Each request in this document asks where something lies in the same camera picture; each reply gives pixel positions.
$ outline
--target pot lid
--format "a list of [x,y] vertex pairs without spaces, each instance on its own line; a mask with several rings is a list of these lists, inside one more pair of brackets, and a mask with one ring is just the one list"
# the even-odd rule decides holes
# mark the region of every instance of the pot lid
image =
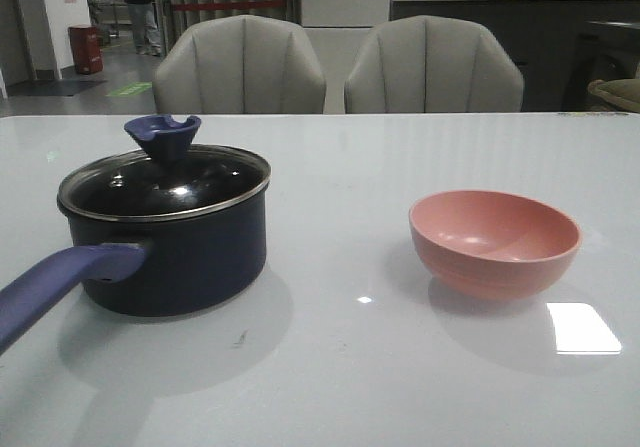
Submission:
[[72,172],[60,184],[59,205],[99,220],[158,222],[226,209],[266,188],[270,167],[259,155],[235,147],[190,146],[199,125],[195,116],[183,124],[170,116],[127,123],[125,130],[144,150]]

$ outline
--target pink bowl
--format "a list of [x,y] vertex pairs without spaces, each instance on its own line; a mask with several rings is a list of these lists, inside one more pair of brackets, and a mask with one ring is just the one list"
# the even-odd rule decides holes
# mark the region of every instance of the pink bowl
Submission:
[[424,265],[444,284],[483,299],[534,295],[555,283],[580,246],[567,215],[518,195],[459,190],[430,195],[409,212]]

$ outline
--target chair backrest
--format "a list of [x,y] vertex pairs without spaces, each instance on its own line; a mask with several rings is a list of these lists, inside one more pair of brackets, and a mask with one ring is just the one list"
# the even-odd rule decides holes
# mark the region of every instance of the chair backrest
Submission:
[[304,29],[252,15],[189,27],[153,79],[159,113],[322,113],[325,90]]
[[523,90],[486,27],[424,15],[371,29],[344,97],[347,113],[516,112]]

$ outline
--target navy blue saucepan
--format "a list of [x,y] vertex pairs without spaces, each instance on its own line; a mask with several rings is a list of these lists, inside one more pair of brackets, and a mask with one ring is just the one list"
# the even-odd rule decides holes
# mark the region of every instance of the navy blue saucepan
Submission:
[[69,174],[58,207],[74,247],[0,291],[0,353],[75,285],[99,305],[171,316],[246,288],[266,259],[271,169],[246,150],[191,145],[200,119],[152,115],[125,124],[143,150]]

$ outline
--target blue handle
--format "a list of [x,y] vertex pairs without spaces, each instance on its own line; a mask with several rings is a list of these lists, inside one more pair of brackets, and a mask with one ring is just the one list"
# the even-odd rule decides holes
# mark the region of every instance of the blue handle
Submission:
[[0,290],[0,355],[79,282],[117,282],[146,258],[139,244],[71,247],[50,255]]
[[201,122],[195,115],[184,122],[167,114],[146,115],[124,124],[124,130],[153,160],[170,164],[187,156]]

